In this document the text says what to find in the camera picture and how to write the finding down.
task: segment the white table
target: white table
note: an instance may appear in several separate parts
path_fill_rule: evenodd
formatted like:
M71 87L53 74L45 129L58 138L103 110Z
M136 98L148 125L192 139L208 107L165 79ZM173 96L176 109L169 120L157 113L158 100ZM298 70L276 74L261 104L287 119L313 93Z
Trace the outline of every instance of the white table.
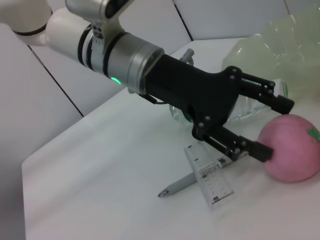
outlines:
M196 67L218 72L236 41L191 42L174 57L193 48ZM319 103L304 98L292 112L319 128ZM229 128L255 139L274 115ZM235 194L213 211L197 184L158 198L191 172L183 150L194 141L167 105L120 92L23 163L27 240L319 238L319 174L283 184L248 157L224 170Z

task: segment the transparent ruler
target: transparent ruler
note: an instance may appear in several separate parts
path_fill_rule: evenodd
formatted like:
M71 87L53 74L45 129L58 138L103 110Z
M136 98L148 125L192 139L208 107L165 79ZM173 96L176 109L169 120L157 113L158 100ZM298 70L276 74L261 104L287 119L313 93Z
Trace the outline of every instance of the transparent ruler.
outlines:
M232 161L206 143L195 142L184 149L204 198L209 206L234 193L222 174L222 168Z

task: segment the pink fruit toy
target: pink fruit toy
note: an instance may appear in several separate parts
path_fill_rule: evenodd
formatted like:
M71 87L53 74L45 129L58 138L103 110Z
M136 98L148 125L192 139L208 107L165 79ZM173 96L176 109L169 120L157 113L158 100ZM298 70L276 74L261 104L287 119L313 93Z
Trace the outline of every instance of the pink fruit toy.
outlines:
M258 142L273 149L264 166L279 181L294 183L320 171L320 135L315 126L297 115L274 118L262 129Z

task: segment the green leaf sticker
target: green leaf sticker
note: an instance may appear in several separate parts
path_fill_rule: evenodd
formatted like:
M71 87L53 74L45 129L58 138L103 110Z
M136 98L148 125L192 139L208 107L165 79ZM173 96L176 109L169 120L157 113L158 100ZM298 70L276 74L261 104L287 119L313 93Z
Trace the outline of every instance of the green leaf sticker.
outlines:
M315 127L313 127L312 129L308 128L307 132L310 134L311 137L315 138L318 142L320 142L319 132Z

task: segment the green led light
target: green led light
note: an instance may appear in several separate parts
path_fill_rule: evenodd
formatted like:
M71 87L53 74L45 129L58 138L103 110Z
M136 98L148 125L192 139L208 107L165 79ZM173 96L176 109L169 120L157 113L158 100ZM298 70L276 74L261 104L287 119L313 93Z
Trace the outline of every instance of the green led light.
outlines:
M116 79L115 77L112 77L111 80L117 82L118 84L121 84L121 82L118 79Z

